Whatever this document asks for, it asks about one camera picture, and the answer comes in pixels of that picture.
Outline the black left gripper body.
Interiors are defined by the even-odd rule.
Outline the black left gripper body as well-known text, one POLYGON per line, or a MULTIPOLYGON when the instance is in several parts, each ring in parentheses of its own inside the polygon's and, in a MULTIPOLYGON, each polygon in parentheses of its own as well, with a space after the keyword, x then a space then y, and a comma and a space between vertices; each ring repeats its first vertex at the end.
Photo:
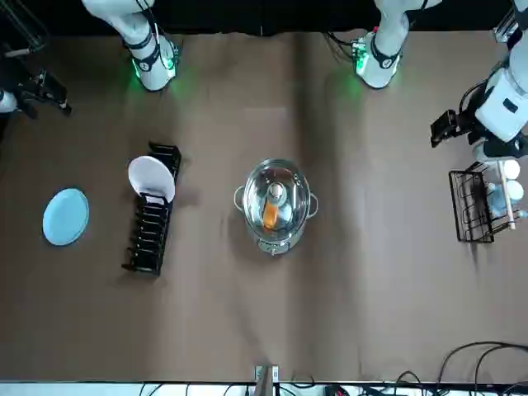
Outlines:
POLYGON ((431 146, 437 147, 445 140, 468 134, 470 129, 470 115, 467 111, 457 113, 446 110, 431 124, 431 146))

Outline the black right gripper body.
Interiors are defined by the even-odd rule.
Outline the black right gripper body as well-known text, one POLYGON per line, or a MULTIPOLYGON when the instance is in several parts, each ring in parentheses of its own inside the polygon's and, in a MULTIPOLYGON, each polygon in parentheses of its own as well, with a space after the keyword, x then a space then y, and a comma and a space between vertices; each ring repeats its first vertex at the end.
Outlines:
POLYGON ((67 89, 55 76, 42 69, 20 85, 20 95, 24 100, 67 102, 67 89))

